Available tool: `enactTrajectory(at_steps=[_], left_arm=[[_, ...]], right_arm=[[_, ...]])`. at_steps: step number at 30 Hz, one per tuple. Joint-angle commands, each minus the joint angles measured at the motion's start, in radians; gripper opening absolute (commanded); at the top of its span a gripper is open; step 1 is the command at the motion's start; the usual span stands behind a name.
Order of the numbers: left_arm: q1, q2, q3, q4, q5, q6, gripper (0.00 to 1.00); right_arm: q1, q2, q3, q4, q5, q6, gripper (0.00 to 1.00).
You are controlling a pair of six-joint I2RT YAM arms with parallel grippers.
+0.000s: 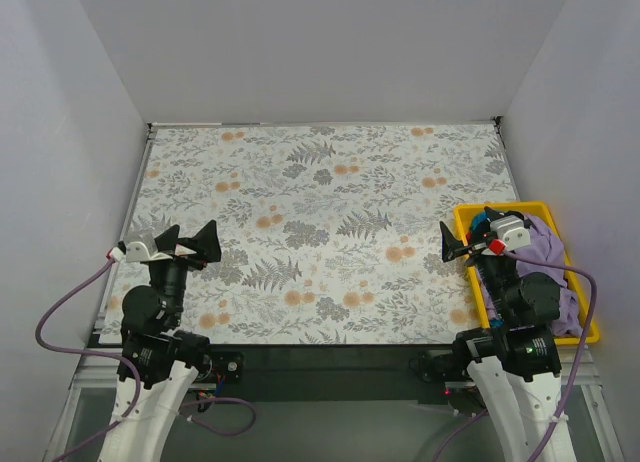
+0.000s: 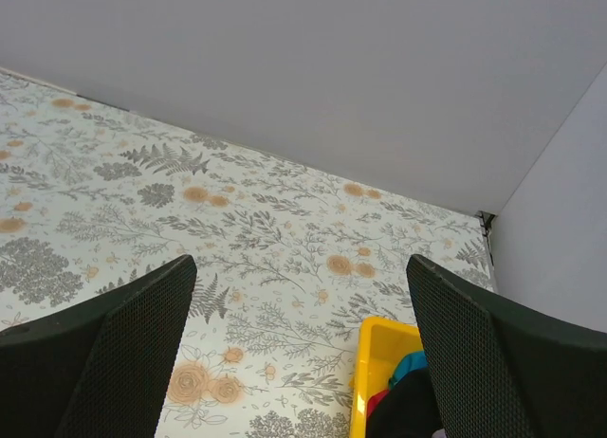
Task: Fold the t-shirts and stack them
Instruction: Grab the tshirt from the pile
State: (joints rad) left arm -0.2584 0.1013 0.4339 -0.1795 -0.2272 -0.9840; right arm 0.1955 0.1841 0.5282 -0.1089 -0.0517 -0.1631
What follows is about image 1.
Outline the purple t shirt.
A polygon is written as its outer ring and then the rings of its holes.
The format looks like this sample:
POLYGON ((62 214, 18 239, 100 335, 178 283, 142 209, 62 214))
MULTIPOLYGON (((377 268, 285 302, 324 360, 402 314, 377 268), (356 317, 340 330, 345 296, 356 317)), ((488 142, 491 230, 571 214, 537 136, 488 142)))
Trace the purple t shirt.
MULTIPOLYGON (((531 244, 515 250, 514 253, 516 255, 555 264, 556 266, 564 261, 564 243, 541 218, 514 211, 511 211, 510 215, 515 215, 524 220, 528 225, 531 236, 531 244)), ((550 322, 554 336, 556 338, 580 337, 583 331, 579 320, 580 307, 576 294, 568 289, 568 284, 564 279, 565 271, 556 266, 539 266, 521 260, 514 261, 516 262, 518 273, 518 280, 514 285, 531 274, 543 274, 543 281, 552 282, 554 288, 558 289, 558 317, 550 322)), ((503 296, 504 289, 510 286, 485 287, 480 277, 479 280, 482 284, 482 292, 490 324, 497 326, 504 321, 504 317, 498 310, 498 299, 503 296)))

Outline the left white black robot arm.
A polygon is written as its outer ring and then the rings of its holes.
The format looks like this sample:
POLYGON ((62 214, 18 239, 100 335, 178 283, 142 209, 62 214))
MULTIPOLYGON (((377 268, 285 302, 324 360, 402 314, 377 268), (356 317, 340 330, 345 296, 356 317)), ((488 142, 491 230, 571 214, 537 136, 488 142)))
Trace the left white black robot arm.
POLYGON ((122 302, 122 352, 102 461, 157 461, 193 382, 213 368, 208 338, 180 330, 188 274, 221 259, 217 224, 183 237, 173 225, 158 236, 125 238, 113 255, 147 266, 149 281, 122 302))

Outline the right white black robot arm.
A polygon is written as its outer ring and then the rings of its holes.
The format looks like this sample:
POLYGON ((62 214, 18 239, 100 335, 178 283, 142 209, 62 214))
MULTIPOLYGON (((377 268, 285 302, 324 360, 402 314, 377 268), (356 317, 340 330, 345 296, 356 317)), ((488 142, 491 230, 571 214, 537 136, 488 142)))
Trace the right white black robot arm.
POLYGON ((513 257, 531 243, 524 215, 484 209, 466 240, 440 226, 442 259, 476 268, 499 325, 460 332, 452 365, 478 388, 507 461, 573 461, 560 407, 561 362, 551 324, 560 316, 560 286, 548 274, 522 275, 513 257))

